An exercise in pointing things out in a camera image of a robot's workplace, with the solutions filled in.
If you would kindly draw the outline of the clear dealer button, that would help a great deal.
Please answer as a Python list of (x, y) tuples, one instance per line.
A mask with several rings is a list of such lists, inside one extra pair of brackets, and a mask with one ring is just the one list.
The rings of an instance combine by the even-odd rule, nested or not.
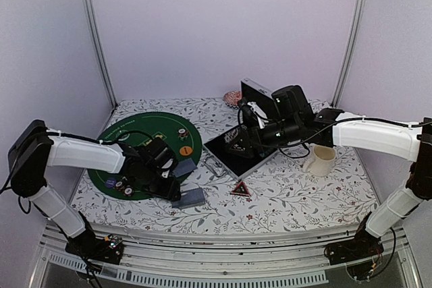
[(119, 131), (119, 133), (116, 135), (116, 140), (118, 141), (125, 141), (130, 137), (130, 134), (127, 130), (122, 129)]

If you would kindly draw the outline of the green and red chip stack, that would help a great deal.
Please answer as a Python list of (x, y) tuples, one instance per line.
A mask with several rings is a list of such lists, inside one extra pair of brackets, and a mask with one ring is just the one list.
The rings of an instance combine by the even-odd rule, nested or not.
[(125, 197), (132, 197), (134, 195), (132, 183), (126, 177), (122, 177), (119, 181), (116, 181), (113, 188)]

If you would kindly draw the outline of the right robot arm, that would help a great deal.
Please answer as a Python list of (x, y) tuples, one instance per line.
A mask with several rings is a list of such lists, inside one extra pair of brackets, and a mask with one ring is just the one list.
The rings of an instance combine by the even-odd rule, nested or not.
[(275, 114), (266, 116), (258, 103), (242, 97), (238, 133), (227, 142), (226, 151), (252, 158), (266, 148), (309, 143), (361, 148), (412, 162), (407, 182), (362, 221), (349, 244), (354, 258), (364, 258), (387, 230), (431, 199), (431, 119), (402, 123), (332, 108), (314, 113), (299, 85), (276, 90), (271, 98)]

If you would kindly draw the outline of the single playing card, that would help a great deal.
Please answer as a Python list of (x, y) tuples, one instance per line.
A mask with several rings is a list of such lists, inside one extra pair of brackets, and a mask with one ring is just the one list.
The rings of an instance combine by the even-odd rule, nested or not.
[(178, 163), (173, 170), (173, 175), (179, 178), (193, 172), (195, 169), (197, 169), (196, 163), (192, 159), (186, 159)]

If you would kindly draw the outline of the orange big blind button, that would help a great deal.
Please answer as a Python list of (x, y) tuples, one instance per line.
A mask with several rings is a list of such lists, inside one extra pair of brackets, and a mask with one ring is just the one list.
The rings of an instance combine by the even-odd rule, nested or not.
[(193, 153), (193, 148), (191, 146), (183, 146), (180, 148), (180, 154), (182, 156), (190, 156)]

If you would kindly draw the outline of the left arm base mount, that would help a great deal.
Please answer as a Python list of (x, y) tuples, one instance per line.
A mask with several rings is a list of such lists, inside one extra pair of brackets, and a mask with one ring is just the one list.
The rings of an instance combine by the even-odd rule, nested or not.
[(124, 252), (120, 236), (109, 234), (98, 238), (92, 231), (85, 231), (75, 238), (67, 237), (65, 251), (87, 260), (119, 265)]

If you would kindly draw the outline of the blue playing card deck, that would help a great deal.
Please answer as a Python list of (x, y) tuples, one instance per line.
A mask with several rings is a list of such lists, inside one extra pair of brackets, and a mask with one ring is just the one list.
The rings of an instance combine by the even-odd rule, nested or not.
[(172, 202), (171, 207), (181, 210), (196, 206), (202, 206), (205, 203), (206, 197), (204, 190), (202, 188), (194, 188), (185, 191), (178, 201)]

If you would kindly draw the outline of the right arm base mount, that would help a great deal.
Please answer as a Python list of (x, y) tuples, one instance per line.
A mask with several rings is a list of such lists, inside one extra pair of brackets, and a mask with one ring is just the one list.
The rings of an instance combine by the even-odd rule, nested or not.
[(347, 267), (346, 270), (353, 279), (362, 281), (370, 278), (374, 273), (383, 251), (380, 238), (372, 236), (365, 230), (360, 230), (352, 239), (327, 244), (324, 256), (329, 260), (330, 265), (376, 256), (377, 261), (370, 260)]

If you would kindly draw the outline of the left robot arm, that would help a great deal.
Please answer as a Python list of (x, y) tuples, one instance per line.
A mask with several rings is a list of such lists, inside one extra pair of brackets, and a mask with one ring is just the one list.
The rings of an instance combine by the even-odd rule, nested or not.
[(148, 144), (130, 146), (119, 138), (93, 140), (49, 129), (36, 119), (9, 149), (9, 175), (1, 191), (12, 190), (28, 199), (51, 219), (70, 244), (86, 257), (96, 256), (101, 247), (117, 247), (98, 239), (89, 222), (72, 208), (45, 179), (47, 167), (76, 167), (119, 175), (126, 187), (172, 202), (181, 198), (180, 182), (172, 176), (178, 160), (160, 138)]

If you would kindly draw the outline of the small green chip stack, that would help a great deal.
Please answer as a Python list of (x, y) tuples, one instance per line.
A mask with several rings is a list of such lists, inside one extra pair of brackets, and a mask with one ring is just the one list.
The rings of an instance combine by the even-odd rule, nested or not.
[(178, 138), (180, 140), (185, 140), (189, 135), (189, 131), (186, 128), (178, 129)]

